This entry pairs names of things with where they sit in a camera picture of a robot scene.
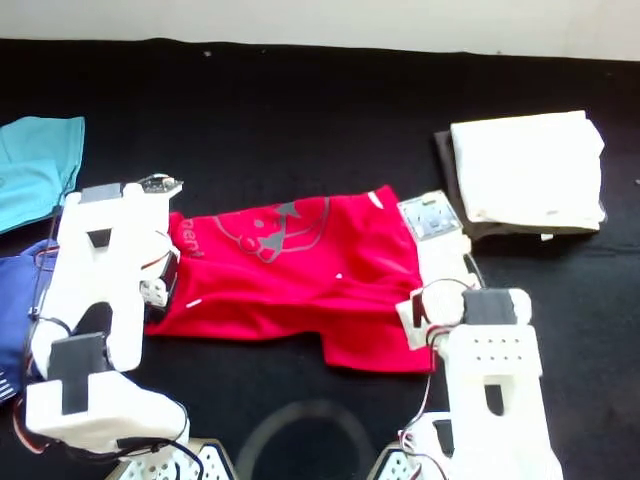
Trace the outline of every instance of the clothing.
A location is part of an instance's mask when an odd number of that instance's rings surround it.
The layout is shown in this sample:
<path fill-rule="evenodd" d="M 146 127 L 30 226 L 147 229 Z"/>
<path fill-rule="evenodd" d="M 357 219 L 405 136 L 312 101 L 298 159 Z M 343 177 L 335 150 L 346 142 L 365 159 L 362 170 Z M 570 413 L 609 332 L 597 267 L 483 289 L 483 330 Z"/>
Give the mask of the clothing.
<path fill-rule="evenodd" d="M 464 233 L 472 240 L 479 240 L 489 235 L 505 235 L 513 233 L 533 233 L 533 234 L 578 234 L 590 233 L 591 230 L 580 227 L 551 227 L 551 226 L 530 226 L 512 225 L 500 222 L 471 222 L 467 217 L 464 202 L 458 184 L 458 172 L 456 168 L 455 152 L 451 141 L 449 130 L 436 132 L 434 141 L 437 151 L 437 158 L 440 161 L 444 179 L 446 183 L 446 193 L 451 206 L 455 210 L 458 218 L 464 227 Z"/>
<path fill-rule="evenodd" d="M 266 340 L 318 332 L 325 360 L 373 372 L 430 370 L 395 305 L 421 283 L 391 188 L 218 216 L 170 218 L 182 252 L 169 312 L 151 335 Z"/>
<path fill-rule="evenodd" d="M 73 191 L 83 148 L 83 117 L 0 128 L 0 233 L 46 217 Z"/>
<path fill-rule="evenodd" d="M 471 222 L 600 229 L 604 142 L 584 111 L 452 123 Z"/>
<path fill-rule="evenodd" d="M 22 390 L 23 350 L 31 323 L 29 310 L 33 306 L 36 284 L 36 298 L 39 298 L 51 282 L 55 264 L 55 253 L 42 254 L 46 246 L 47 241 L 43 240 L 18 256 L 0 258 L 0 404 Z M 44 268 L 38 281 L 40 265 Z M 3 387 L 3 380 L 10 391 Z"/>

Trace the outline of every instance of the red t-shirt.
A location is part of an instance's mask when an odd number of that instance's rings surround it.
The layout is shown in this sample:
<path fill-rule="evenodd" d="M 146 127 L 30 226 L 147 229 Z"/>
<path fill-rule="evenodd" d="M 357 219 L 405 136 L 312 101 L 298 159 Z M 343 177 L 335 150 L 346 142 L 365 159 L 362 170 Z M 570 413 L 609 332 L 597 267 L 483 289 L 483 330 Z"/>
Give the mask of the red t-shirt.
<path fill-rule="evenodd" d="M 409 350 L 395 305 L 421 285 L 416 246 L 391 188 L 217 216 L 170 217 L 182 252 L 166 318 L 151 335 L 322 337 L 329 365 L 431 370 Z"/>

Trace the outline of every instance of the robotic arm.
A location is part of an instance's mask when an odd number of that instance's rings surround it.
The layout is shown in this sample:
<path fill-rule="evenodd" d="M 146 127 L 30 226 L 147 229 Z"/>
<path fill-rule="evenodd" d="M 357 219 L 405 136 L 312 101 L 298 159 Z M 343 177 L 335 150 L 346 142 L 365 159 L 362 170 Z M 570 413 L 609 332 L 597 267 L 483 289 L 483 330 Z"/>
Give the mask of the robotic arm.
<path fill-rule="evenodd" d="M 91 454 L 135 439 L 188 441 L 184 407 L 121 373 L 140 363 L 145 311 L 171 294 L 179 252 L 167 235 L 169 199 L 181 189 L 155 175 L 67 196 L 51 284 L 32 312 L 31 351 L 45 381 L 26 387 L 31 432 Z M 104 330 L 76 334 L 89 312 L 105 317 Z M 170 455 L 163 450 L 155 455 Z"/>
<path fill-rule="evenodd" d="M 397 310 L 411 348 L 429 345 L 443 358 L 450 405 L 449 412 L 425 413 L 427 387 L 420 411 L 399 432 L 412 467 L 407 479 L 562 480 L 547 431 L 529 296 L 484 288 L 469 273 L 470 243 L 442 192 L 399 208 L 428 276 Z M 451 426 L 451 456 L 439 440 L 441 422 Z"/>

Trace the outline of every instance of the folded white shirt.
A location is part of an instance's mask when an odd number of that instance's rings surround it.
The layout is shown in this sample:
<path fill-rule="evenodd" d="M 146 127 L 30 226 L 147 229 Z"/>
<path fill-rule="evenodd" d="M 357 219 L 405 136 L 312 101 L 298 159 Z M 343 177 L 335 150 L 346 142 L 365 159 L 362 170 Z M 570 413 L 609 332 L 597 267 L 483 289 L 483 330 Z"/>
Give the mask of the folded white shirt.
<path fill-rule="evenodd" d="M 584 111 L 451 125 L 471 222 L 599 230 L 604 142 Z"/>

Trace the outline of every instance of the black surface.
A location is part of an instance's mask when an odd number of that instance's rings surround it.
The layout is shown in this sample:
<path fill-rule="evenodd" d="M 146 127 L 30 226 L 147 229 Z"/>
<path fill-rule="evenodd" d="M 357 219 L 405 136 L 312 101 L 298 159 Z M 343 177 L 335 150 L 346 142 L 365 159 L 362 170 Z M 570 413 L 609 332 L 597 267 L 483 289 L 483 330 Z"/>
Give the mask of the black surface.
<path fill-rule="evenodd" d="M 164 171 L 185 180 L 174 205 L 187 215 L 383 183 L 409 198 L 442 186 L 431 137 L 452 121 L 586 109 L 607 143 L 609 223 L 590 238 L 544 244 L 485 239 L 477 260 L 489 285 L 519 286 L 532 297 L 549 430 L 565 478 L 637 478 L 637 64 L 168 41 L 3 41 L 0 54 L 0 123 L 85 115 L 80 187 Z M 0 250 L 46 232 L 37 224 L 3 235 Z M 221 439 L 232 459 L 262 419 L 304 399 L 349 409 L 379 451 L 417 409 L 424 383 L 330 369 L 312 335 L 259 345 L 149 339 L 143 358 L 133 377 L 183 402 L 193 434 Z M 444 396 L 438 377 L 435 407 Z M 0 415 L 3 478 L 99 479 L 109 470 L 59 451 L 34 458 L 10 433 L 8 409 Z M 297 425 L 274 438 L 256 480 L 299 479 L 300 471 L 351 478 L 357 460 L 342 439 L 316 442 L 326 429 Z M 330 466 L 305 470 L 310 455 Z"/>

